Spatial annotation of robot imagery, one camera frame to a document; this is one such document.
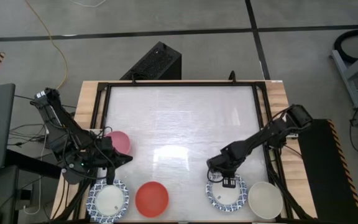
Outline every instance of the white table surface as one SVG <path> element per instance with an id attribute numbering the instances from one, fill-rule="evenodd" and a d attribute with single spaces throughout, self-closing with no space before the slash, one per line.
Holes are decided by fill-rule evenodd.
<path id="1" fill-rule="evenodd" d="M 205 192 L 206 160 L 259 131 L 250 86 L 112 87 L 106 126 L 131 139 L 134 159 L 116 170 L 116 178 L 130 192 L 122 221 L 262 220 L 248 203 L 236 212 L 222 212 L 209 203 Z M 237 173 L 248 189 L 268 181 L 261 147 Z M 135 206 L 136 191 L 149 181 L 163 184 L 170 197 L 166 211 L 154 219 L 143 217 Z"/>

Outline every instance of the metal stand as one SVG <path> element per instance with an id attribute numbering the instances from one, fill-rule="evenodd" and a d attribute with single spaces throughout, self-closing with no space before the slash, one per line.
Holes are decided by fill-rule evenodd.
<path id="1" fill-rule="evenodd" d="M 33 172 L 54 179 L 59 179 L 62 171 L 59 166 L 39 161 L 38 159 L 25 156 L 9 149 L 6 149 L 5 165 L 15 165 L 21 170 Z"/>
<path id="2" fill-rule="evenodd" d="M 358 92 L 353 82 L 353 79 L 357 78 L 358 76 L 358 60 L 349 68 L 347 68 L 337 50 L 333 50 L 332 56 L 339 70 L 339 73 L 341 74 L 343 82 L 345 83 L 347 91 L 351 96 L 354 108 L 358 109 Z"/>

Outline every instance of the white plate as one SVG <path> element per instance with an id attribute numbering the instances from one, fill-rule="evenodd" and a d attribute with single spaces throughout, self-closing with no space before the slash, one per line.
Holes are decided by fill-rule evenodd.
<path id="1" fill-rule="evenodd" d="M 86 209 L 98 223 L 114 223 L 123 217 L 128 209 L 128 188 L 121 180 L 107 185 L 106 179 L 98 180 L 89 191 Z"/>
<path id="2" fill-rule="evenodd" d="M 221 180 L 222 175 L 211 174 L 211 180 Z M 206 195 L 211 204 L 224 212 L 234 212 L 240 209 L 247 201 L 247 186 L 240 175 L 236 174 L 236 188 L 223 188 L 222 182 L 212 183 L 208 181 L 206 184 Z"/>
<path id="3" fill-rule="evenodd" d="M 268 182 L 258 182 L 251 187 L 248 203 L 251 210 L 264 219 L 277 217 L 283 209 L 280 190 Z"/>

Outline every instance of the blue and white plate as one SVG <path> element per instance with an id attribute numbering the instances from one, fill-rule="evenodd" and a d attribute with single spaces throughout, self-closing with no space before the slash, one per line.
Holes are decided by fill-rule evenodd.
<path id="1" fill-rule="evenodd" d="M 218 173 L 210 174 L 211 180 L 221 180 L 222 175 Z M 246 186 L 246 183 L 243 181 L 240 175 L 236 174 L 236 188 L 235 189 L 224 189 L 221 187 L 222 183 L 214 184 L 211 181 L 208 181 L 206 184 L 206 195 L 208 197 L 209 202 L 214 206 L 215 208 L 224 211 L 224 212 L 234 212 L 240 209 L 243 205 L 245 205 L 247 201 L 248 196 L 248 189 Z M 218 190 L 221 190 L 221 194 L 214 195 L 213 194 L 213 187 L 220 188 Z M 234 198 L 233 203 L 222 203 L 224 201 L 225 197 L 230 198 L 229 194 L 232 194 L 233 192 L 236 192 L 235 197 L 238 195 L 238 198 Z"/>
<path id="2" fill-rule="evenodd" d="M 107 185 L 106 179 L 98 180 L 89 191 L 86 209 L 98 223 L 114 223 L 123 217 L 128 209 L 128 188 L 121 180 Z"/>

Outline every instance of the decorative plate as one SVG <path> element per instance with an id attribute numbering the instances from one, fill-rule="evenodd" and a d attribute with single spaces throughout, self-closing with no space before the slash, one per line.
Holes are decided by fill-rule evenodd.
<path id="1" fill-rule="evenodd" d="M 114 223 L 118 221 L 121 217 L 123 217 L 128 209 L 129 203 L 129 193 L 128 188 L 122 183 L 121 180 L 114 180 L 112 187 L 115 189 L 121 190 L 122 195 L 113 195 L 112 198 L 108 200 L 111 202 L 112 206 L 114 206 L 114 198 L 120 197 L 121 202 L 115 206 L 117 212 L 114 212 L 112 215 L 105 215 L 103 214 L 98 208 L 98 201 L 103 200 L 106 202 L 105 196 L 103 198 L 97 200 L 98 195 L 102 190 L 108 186 L 106 183 L 106 179 L 97 180 L 96 183 L 93 185 L 91 190 L 89 191 L 88 199 L 86 201 L 86 209 L 91 216 L 91 218 L 98 222 L 98 223 Z"/>
<path id="2" fill-rule="evenodd" d="M 211 180 L 221 180 L 222 175 L 218 173 L 210 174 Z M 246 183 L 243 181 L 240 175 L 236 174 L 236 185 L 240 188 L 240 195 L 239 198 L 232 204 L 224 205 L 215 198 L 212 192 L 213 184 L 211 181 L 208 181 L 206 183 L 206 195 L 208 197 L 209 202 L 215 207 L 220 209 L 224 212 L 234 212 L 240 209 L 243 205 L 245 205 L 247 196 L 248 196 L 248 190 Z"/>

